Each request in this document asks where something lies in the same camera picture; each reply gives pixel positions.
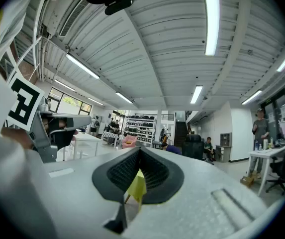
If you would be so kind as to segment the white work table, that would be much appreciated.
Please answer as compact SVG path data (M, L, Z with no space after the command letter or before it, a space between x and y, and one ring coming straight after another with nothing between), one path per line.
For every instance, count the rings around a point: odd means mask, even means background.
M265 171L264 171L263 176L262 176L261 185L260 185L260 188L258 190L257 196L260 196L262 190L264 189L266 179L267 179L269 172L270 172L271 158L278 156L279 154L284 153L284 151L285 151L285 146L282 146L279 148L272 148L272 149L268 149L268 150L259 150L259 151L249 152L249 164L248 164L247 175L250 174L250 165L252 163L252 157L262 158L262 159L266 160L266 167L265 167Z
M82 159L83 148L91 143L95 143L95 156L96 156L98 144L100 142L101 140L95 136L92 136L87 133L79 132L77 135L75 135L74 144L72 144L72 146L74 147L73 159L76 159L78 151L80 152L80 159Z

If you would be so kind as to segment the ceiling air vent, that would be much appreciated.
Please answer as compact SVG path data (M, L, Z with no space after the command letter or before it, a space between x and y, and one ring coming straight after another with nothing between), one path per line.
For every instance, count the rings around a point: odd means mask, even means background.
M68 31L70 30L71 26L73 25L77 17L80 15L80 13L85 9L85 7L88 4L89 3L87 2L87 0L79 1L79 3L75 6L75 8L72 10L67 20L65 21L59 34L60 37L65 37L67 35Z

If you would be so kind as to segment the round yellow-green table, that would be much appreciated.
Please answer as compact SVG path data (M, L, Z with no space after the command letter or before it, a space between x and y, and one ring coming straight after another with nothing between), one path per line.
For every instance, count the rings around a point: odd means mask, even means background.
M134 180L132 181L131 185L129 186L127 193L128 195L124 203L126 204L129 198L133 197L139 204L138 210L141 210L143 196L147 193L147 187L144 175L140 169L136 174Z

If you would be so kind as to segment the dark staircase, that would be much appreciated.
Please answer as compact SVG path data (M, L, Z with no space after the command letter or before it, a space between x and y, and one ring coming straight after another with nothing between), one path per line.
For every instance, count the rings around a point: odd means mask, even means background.
M182 147L187 134L187 124L184 121L176 121L174 146Z

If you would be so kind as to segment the black mesh office chair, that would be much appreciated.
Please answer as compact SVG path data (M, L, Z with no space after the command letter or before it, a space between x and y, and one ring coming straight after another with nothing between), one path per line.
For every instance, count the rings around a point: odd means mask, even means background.
M187 134L182 146L182 156L203 160L204 142L198 134Z

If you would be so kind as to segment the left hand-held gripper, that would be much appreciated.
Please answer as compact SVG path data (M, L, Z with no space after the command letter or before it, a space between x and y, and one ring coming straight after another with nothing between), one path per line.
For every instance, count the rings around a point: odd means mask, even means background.
M14 76L9 86L17 96L7 120L18 129L24 129L33 142L33 149L38 152L43 162L55 162L57 153L69 145L76 129L91 124L89 115L65 115L48 111L44 92L26 79ZM46 132L42 119L58 118L64 120L64 129Z

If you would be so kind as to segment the gray cabinet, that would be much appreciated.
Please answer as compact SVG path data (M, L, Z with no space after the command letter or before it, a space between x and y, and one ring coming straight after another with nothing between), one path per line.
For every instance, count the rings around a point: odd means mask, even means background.
M216 146L216 160L219 162L229 162L232 148L232 133L220 134L220 145Z

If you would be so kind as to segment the cardboard box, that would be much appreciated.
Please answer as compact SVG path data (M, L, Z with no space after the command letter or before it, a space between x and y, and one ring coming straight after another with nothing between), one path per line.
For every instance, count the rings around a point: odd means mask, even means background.
M244 186L246 186L247 188L251 188L252 185L254 184L254 178L243 176L240 179L240 183L243 184Z

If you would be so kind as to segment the person's left hand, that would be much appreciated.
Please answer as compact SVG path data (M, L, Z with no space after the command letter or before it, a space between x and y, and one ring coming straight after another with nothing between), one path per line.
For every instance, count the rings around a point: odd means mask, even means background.
M66 127L65 121L58 118L43 118L42 122L46 132L52 132Z

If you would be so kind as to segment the black framed window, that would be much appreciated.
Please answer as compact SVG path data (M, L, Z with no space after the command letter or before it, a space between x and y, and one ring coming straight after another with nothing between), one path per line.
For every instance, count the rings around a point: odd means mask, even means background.
M51 89L48 99L51 100L49 110L52 112L71 115L90 115L91 105L75 99L55 88Z

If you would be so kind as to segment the person's left forearm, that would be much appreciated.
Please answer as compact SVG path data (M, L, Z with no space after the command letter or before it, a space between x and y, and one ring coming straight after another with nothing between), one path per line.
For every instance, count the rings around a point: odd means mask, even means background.
M0 134L18 142L24 149L33 149L33 142L24 129L3 127Z

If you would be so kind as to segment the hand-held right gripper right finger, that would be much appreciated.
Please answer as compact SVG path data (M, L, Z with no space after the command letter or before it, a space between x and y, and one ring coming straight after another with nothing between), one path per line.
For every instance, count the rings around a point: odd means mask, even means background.
M184 181L171 199L143 205L126 239L252 239L266 226L267 206L250 189L206 162L155 150L178 165Z

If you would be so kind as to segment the person's white printed shirt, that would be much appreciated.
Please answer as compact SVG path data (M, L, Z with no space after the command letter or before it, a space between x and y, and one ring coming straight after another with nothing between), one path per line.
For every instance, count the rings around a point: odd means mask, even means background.
M30 0L8 0L0 9L0 61L22 29ZM18 129L7 120L17 101L0 74L0 131ZM39 196L47 173L38 152L24 149L0 134L0 238L52 239L56 236L51 217Z

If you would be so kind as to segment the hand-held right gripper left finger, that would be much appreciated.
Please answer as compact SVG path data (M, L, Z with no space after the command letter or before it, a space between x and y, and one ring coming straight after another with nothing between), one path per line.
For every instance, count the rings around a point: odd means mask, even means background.
M124 195L140 168L139 151L45 164L57 239L129 239Z

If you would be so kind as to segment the white shelf rack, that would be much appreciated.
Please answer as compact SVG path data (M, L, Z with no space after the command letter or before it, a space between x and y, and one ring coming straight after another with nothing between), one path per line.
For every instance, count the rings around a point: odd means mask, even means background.
M151 147L155 138L156 117L152 114L134 114L127 116L123 122L123 137L137 137L140 145Z

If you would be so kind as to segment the checkered cloth table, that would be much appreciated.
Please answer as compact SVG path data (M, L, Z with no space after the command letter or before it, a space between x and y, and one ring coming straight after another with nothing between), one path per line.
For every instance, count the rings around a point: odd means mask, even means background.
M117 146L118 139L119 139L118 134L108 131L104 131L101 135L101 140L102 141L106 140L106 143L109 145L113 145L114 148L116 148Z

